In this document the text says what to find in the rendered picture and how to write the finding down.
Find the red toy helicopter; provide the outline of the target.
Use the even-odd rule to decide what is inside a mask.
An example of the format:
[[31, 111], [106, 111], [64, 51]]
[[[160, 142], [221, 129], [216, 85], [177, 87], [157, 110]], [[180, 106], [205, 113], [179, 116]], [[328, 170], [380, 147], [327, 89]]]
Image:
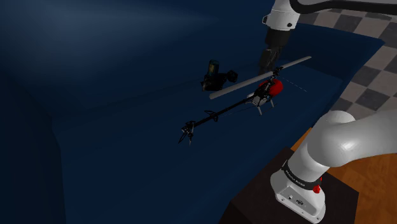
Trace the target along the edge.
[[263, 114], [261, 111], [261, 106], [267, 102], [270, 102], [272, 105], [272, 108], [275, 107], [275, 104], [273, 103], [273, 98], [280, 94], [283, 90], [283, 84], [281, 80], [278, 80], [277, 77], [280, 76], [280, 71], [283, 69], [286, 69], [288, 67], [294, 66], [295, 64], [304, 62], [306, 60], [311, 59], [311, 56], [306, 56], [298, 60], [294, 60], [293, 62], [289, 62], [287, 64], [284, 64], [282, 66], [276, 67], [273, 71], [264, 73], [262, 75], [259, 75], [257, 77], [248, 79], [246, 81], [240, 82], [238, 84], [232, 85], [231, 87], [227, 87], [223, 90], [219, 90], [215, 93], [211, 93], [209, 95], [210, 99], [215, 99], [218, 97], [221, 97], [225, 94], [228, 94], [230, 92], [233, 92], [235, 90], [238, 90], [242, 87], [246, 87], [250, 84], [256, 83], [261, 80], [265, 80], [262, 83], [258, 85], [258, 88], [250, 93], [245, 99], [225, 108], [222, 109], [219, 112], [214, 112], [214, 111], [209, 111], [205, 110], [205, 113], [208, 114], [207, 118], [201, 119], [200, 121], [189, 121], [185, 123], [185, 126], [181, 128], [181, 131], [183, 132], [182, 136], [179, 138], [178, 143], [182, 142], [186, 136], [188, 136], [189, 139], [189, 144], [192, 142], [192, 137], [193, 137], [193, 132], [194, 128], [198, 127], [199, 125], [202, 125], [205, 122], [208, 122], [209, 120], [214, 120], [217, 122], [219, 120], [219, 116], [226, 113], [227, 111], [230, 111], [233, 108], [236, 108], [237, 106], [240, 106], [242, 104], [252, 104], [253, 107], [257, 108], [260, 116]]

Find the black toy robot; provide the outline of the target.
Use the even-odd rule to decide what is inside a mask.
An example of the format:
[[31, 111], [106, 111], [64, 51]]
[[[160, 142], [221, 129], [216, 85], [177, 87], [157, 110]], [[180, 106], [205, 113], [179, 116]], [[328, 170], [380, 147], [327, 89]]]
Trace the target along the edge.
[[204, 76], [204, 80], [201, 81], [202, 91], [219, 91], [223, 89], [223, 85], [226, 81], [235, 83], [237, 81], [238, 74], [229, 70], [227, 73], [219, 72], [219, 62], [211, 59], [209, 61], [209, 67], [207, 74]]

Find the dark robot stand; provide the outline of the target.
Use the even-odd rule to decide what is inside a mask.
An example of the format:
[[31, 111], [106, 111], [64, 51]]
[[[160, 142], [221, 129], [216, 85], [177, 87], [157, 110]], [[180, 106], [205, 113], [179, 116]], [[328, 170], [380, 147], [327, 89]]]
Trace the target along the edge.
[[[219, 224], [312, 224], [277, 201], [270, 175], [278, 170], [293, 150], [285, 147], [230, 202]], [[359, 193], [329, 173], [321, 189], [326, 195], [326, 212], [319, 224], [354, 224]]]

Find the dark blue sofa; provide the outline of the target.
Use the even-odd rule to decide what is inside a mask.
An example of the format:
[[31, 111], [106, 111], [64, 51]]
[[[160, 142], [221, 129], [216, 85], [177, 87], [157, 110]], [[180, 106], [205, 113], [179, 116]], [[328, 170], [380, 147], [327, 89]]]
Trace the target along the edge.
[[0, 224], [216, 224], [331, 105], [381, 39], [299, 24], [277, 107], [182, 126], [208, 62], [256, 76], [272, 0], [0, 0]]

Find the orange wooden floor mat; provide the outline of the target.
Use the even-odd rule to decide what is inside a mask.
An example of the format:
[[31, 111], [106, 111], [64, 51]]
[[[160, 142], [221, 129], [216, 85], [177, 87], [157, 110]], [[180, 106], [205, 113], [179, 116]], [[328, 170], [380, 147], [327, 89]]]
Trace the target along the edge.
[[397, 224], [397, 154], [355, 160], [327, 173], [359, 193], [354, 224]]

